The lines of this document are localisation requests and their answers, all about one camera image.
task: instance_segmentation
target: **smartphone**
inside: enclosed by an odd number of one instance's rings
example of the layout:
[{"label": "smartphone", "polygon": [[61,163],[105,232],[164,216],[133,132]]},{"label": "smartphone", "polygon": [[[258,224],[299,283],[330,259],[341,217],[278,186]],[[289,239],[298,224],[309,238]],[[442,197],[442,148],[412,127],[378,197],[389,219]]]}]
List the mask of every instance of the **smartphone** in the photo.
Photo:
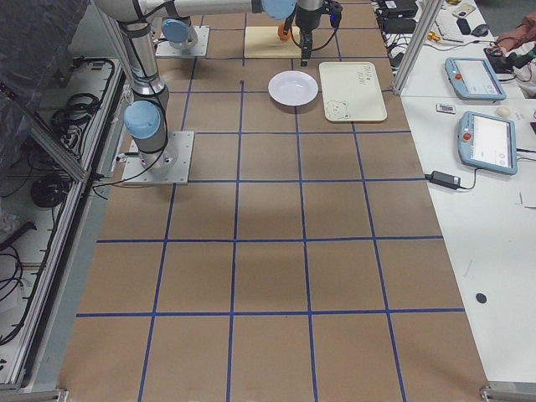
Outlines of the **smartphone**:
[{"label": "smartphone", "polygon": [[465,18],[476,9],[477,8],[471,4],[462,4],[452,12],[452,15],[454,15],[456,18]]},{"label": "smartphone", "polygon": [[458,18],[456,20],[456,24],[458,25],[458,29],[460,29],[462,35],[468,35],[471,33],[471,27],[465,18]]}]

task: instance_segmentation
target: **computer mouse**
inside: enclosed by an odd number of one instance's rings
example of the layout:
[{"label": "computer mouse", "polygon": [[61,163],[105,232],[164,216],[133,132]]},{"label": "computer mouse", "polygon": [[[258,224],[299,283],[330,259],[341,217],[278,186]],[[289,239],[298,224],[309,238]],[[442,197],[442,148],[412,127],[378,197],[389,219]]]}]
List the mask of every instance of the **computer mouse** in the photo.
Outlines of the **computer mouse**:
[{"label": "computer mouse", "polygon": [[497,113],[498,116],[506,119],[508,116],[510,116],[511,111],[506,106],[499,106],[495,113]]},{"label": "computer mouse", "polygon": [[473,36],[486,36],[489,32],[489,27],[485,23],[481,23],[476,26],[472,31],[471,35]]}]

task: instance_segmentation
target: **bear illustration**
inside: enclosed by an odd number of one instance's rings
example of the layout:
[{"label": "bear illustration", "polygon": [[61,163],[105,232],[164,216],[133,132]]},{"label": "bear illustration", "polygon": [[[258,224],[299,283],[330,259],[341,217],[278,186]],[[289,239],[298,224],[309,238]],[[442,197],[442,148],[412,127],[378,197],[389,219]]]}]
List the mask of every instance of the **bear illustration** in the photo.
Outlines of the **bear illustration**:
[{"label": "bear illustration", "polygon": [[347,120],[350,118],[348,113],[348,102],[330,100],[326,104],[326,115],[331,120]]}]

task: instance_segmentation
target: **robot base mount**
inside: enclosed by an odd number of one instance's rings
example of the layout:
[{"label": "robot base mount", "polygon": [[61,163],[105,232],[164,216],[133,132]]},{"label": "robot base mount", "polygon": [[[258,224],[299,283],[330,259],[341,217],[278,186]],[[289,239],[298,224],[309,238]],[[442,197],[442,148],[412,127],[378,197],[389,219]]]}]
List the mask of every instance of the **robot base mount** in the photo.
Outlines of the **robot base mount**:
[{"label": "robot base mount", "polygon": [[198,35],[198,42],[190,49],[175,49],[169,42],[161,42],[157,46],[157,59],[187,59],[192,57],[204,57],[209,45],[210,27],[194,27]]},{"label": "robot base mount", "polygon": [[[169,167],[159,169],[145,170],[139,157],[129,157],[126,160],[125,170],[122,179],[136,178],[124,182],[124,186],[139,186],[148,184],[187,184],[190,174],[190,163],[192,162],[193,150],[193,131],[171,131],[169,134],[168,147],[174,147],[178,155],[175,163]],[[134,141],[131,143],[129,152],[138,152],[137,145]]]}]

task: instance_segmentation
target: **keyboard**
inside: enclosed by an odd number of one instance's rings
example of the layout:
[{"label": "keyboard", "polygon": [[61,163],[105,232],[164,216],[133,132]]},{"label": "keyboard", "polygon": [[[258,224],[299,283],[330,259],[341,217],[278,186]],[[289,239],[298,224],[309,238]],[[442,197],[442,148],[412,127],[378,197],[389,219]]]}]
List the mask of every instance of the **keyboard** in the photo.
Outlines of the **keyboard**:
[{"label": "keyboard", "polygon": [[456,24],[456,17],[448,11],[440,10],[435,19],[437,33],[443,43],[463,44],[464,38]]}]

